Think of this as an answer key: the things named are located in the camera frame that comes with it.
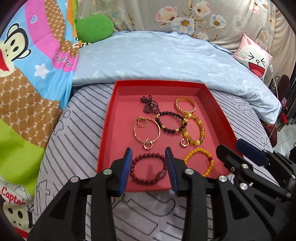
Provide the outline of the green plush pillow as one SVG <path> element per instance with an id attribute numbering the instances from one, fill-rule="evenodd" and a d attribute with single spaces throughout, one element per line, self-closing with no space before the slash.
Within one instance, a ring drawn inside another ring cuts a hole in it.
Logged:
<path id="1" fill-rule="evenodd" d="M 114 32 L 114 24 L 105 15 L 91 15 L 75 21 L 79 41 L 95 43 L 110 37 Z"/>

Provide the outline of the colorful cartoon monkey quilt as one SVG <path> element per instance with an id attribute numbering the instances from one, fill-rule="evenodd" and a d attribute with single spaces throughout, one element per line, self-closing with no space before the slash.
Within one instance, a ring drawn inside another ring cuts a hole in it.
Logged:
<path id="1" fill-rule="evenodd" d="M 26 240 L 79 52 L 77 1 L 1 1 L 1 240 Z"/>

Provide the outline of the grey striped bed sheet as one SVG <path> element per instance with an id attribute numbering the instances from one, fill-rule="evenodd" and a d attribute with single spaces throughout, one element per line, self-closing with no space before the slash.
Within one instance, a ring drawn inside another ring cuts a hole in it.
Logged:
<path id="1" fill-rule="evenodd" d="M 36 185 L 33 221 L 73 176 L 95 175 L 104 119 L 114 85 L 86 85 L 76 91 L 47 145 Z M 272 150 L 269 136 L 243 98 L 214 90 L 212 94 L 237 138 Z M 180 240 L 185 201 L 170 192 L 127 193 L 113 200 L 119 240 Z"/>

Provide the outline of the white pink cat cushion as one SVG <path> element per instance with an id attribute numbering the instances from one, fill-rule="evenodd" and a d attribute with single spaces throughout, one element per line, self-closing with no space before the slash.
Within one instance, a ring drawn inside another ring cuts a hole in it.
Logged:
<path id="1" fill-rule="evenodd" d="M 264 80 L 273 56 L 243 33 L 240 45 L 233 54 L 233 58 L 248 68 L 258 78 Z"/>

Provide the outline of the light blue blanket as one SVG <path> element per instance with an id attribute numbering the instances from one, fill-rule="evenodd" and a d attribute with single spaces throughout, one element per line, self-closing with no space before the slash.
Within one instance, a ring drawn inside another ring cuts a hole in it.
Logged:
<path id="1" fill-rule="evenodd" d="M 244 98 L 274 124 L 280 101 L 229 50 L 176 32 L 123 31 L 79 50 L 73 85 L 118 80 L 176 80 Z"/>

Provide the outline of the red cardboard tray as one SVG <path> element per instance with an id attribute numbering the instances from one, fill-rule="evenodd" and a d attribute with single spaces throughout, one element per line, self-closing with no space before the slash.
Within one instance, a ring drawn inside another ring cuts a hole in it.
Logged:
<path id="1" fill-rule="evenodd" d="M 139 116 L 151 118 L 153 114 L 144 113 L 143 96 L 152 96 L 161 111 L 175 111 L 175 104 L 184 110 L 193 110 L 205 128 L 205 140 L 202 148 L 212 156 L 216 148 L 224 144 L 235 149 L 234 132 L 206 85 L 194 82 L 168 80 L 121 80 L 116 82 L 110 99 L 100 144 L 98 171 L 109 168 L 114 160 L 123 157 L 127 148 L 137 157 L 147 151 L 133 134 L 133 126 Z M 141 140 L 154 140 L 158 136 L 157 126 L 149 121 L 145 128 L 136 127 L 136 134 Z M 182 147 L 181 133 L 173 135 L 162 132 L 153 143 L 152 152 L 164 154 L 170 147 L 176 158 L 182 159 L 194 149 L 193 145 Z"/>

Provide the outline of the dark red chair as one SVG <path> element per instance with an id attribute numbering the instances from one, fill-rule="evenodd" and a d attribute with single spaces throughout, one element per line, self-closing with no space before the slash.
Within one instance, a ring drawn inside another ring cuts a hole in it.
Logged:
<path id="1" fill-rule="evenodd" d="M 281 102 L 283 98 L 285 97 L 288 88 L 290 86 L 290 79 L 287 75 L 282 75 L 281 77 L 276 77 L 274 81 L 270 83 L 269 88 L 272 90 L 273 93 L 275 93 L 278 100 Z M 270 140 L 271 146 L 275 147 L 278 143 L 278 135 L 276 126 L 267 124 L 265 122 L 262 122 L 263 128 Z"/>

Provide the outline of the thin gold bangle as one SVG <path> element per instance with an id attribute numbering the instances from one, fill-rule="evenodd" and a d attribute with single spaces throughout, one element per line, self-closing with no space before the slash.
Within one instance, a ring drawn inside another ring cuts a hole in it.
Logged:
<path id="1" fill-rule="evenodd" d="M 145 125 L 141 125 L 141 124 L 140 124 L 141 121 L 145 121 Z M 148 124 L 149 121 L 153 122 L 153 123 L 157 126 L 157 128 L 158 128 L 158 136 L 157 136 L 154 140 L 150 140 L 149 138 L 146 138 L 146 139 L 143 141 L 143 140 L 141 140 L 141 139 L 137 136 L 137 134 L 136 134 L 136 127 L 137 127 L 137 126 L 140 126 L 141 128 L 145 128 L 145 127 L 147 126 L 147 124 Z M 135 123 L 134 126 L 133 126 L 133 134 L 134 134 L 134 137 L 135 137 L 140 143 L 143 144 L 143 146 L 144 146 L 144 148 L 145 148 L 146 150 L 150 150 L 150 149 L 152 148 L 152 146 L 153 146 L 153 143 L 155 143 L 155 142 L 159 139 L 159 137 L 160 137 L 160 135 L 161 135 L 161 128 L 159 127 L 159 124 L 158 124 L 155 120 L 152 120 L 151 118 L 144 118 L 143 116 L 139 116 L 139 117 L 137 118 L 136 123 Z"/>

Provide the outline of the grey floral pillow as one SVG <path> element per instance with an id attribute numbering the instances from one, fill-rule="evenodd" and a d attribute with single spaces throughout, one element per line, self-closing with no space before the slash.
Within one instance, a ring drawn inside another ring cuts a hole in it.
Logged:
<path id="1" fill-rule="evenodd" d="M 271 1 L 78 1 L 78 20 L 105 15 L 116 31 L 177 32 L 235 52 L 246 34 L 264 50 L 271 47 L 276 6 Z"/>

